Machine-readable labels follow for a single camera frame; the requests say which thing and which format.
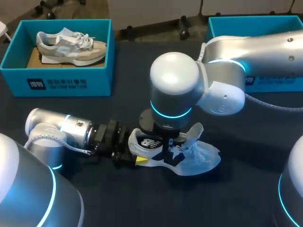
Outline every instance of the yellow tag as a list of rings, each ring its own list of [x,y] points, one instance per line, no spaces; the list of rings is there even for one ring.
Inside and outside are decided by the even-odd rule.
[[[147,163],[147,162],[148,162],[147,158],[137,156],[136,165],[141,165],[141,164],[144,164],[144,163]]]

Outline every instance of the floor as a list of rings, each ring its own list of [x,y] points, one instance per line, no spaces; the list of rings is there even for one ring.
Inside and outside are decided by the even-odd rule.
[[[56,0],[48,0],[49,3],[56,3]],[[107,0],[86,0],[83,6],[78,0],[65,0],[63,5],[53,8],[57,19],[105,19],[109,18]],[[35,10],[8,23],[10,35],[16,30],[20,20],[23,19],[46,19],[46,14],[36,15]],[[189,38],[187,40],[204,39],[207,29],[207,19],[201,16],[191,17]],[[180,28],[178,21],[161,23],[134,29],[134,41],[177,41],[180,40]],[[115,31],[116,40],[127,41],[128,36],[120,31]]]

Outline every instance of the black tablecloth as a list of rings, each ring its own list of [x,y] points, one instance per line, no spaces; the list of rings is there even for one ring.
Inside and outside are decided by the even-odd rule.
[[[140,113],[149,108],[153,60],[170,51],[196,59],[200,44],[117,43],[111,97],[14,98],[0,77],[0,132],[24,144],[25,121],[36,107],[93,122],[115,119],[137,124]],[[2,56],[6,48],[0,46]],[[300,93],[254,97],[276,105],[303,106]],[[82,164],[68,178],[84,200],[84,227],[272,226],[278,178],[291,147],[303,135],[303,113],[284,113],[247,101],[240,113],[226,117],[194,108],[184,131],[196,122],[205,128],[201,139],[222,154],[220,166],[209,174],[180,177],[161,167],[115,169],[110,159],[94,165],[78,157]],[[72,161],[65,161],[64,171],[69,171]]]

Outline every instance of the shoelace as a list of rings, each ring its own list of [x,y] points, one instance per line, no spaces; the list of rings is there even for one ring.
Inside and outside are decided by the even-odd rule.
[[[89,34],[83,34],[81,32],[75,32],[74,35],[76,36],[77,42],[75,42],[74,44],[71,45],[77,45],[80,44],[80,47],[77,48],[78,49],[92,49],[93,47],[93,39],[95,37],[89,37]]]
[[[185,157],[193,156],[195,163],[205,161],[205,157],[201,154],[201,152],[198,152],[196,143],[194,143],[190,148],[182,148],[180,146],[176,146],[176,148],[177,152],[183,153]]]

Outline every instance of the logo on box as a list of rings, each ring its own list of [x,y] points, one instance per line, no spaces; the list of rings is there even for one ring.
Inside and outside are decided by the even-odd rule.
[[[253,85],[255,82],[255,77],[246,77],[245,78],[245,85]]]
[[[42,79],[27,79],[27,82],[32,90],[46,90]]]

